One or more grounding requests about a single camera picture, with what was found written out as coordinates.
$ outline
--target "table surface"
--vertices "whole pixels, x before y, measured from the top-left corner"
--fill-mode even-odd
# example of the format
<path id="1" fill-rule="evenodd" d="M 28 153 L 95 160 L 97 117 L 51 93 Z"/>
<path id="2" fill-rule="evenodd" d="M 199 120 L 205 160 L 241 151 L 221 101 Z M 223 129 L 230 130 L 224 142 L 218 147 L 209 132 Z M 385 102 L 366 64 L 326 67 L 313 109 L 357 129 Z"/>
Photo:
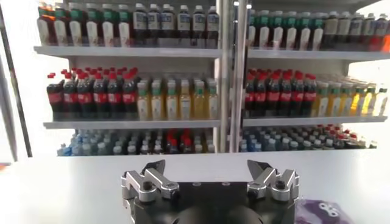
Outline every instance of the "table surface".
<path id="1" fill-rule="evenodd" d="M 32 158 L 0 173 L 0 220 L 131 223 L 121 201 L 124 171 L 165 159 L 165 176 L 173 181 L 250 181 L 246 161 L 253 159 L 295 169 L 300 198 L 337 202 L 355 223 L 388 223 L 389 158 L 385 149 Z"/>

